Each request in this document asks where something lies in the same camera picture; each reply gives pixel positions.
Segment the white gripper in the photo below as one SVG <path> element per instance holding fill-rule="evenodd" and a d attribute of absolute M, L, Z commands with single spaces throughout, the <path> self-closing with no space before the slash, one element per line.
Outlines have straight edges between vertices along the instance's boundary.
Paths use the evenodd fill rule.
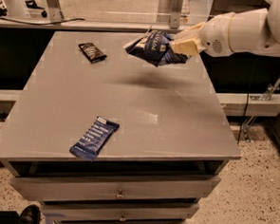
<path fill-rule="evenodd" d="M 186 56 L 197 56 L 205 50 L 204 52 L 212 57 L 229 57 L 233 54 L 229 45 L 229 28 L 233 17 L 233 12 L 224 13 L 206 23 L 193 25 L 176 34 L 170 47 L 174 53 Z"/>

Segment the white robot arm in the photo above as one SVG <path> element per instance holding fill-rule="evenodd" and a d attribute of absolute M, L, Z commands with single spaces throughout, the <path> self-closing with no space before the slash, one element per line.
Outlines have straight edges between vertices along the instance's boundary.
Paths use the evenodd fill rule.
<path fill-rule="evenodd" d="M 266 9 L 224 13 L 194 25 L 173 37 L 175 53 L 212 57 L 234 53 L 280 57 L 280 0 L 272 0 Z"/>

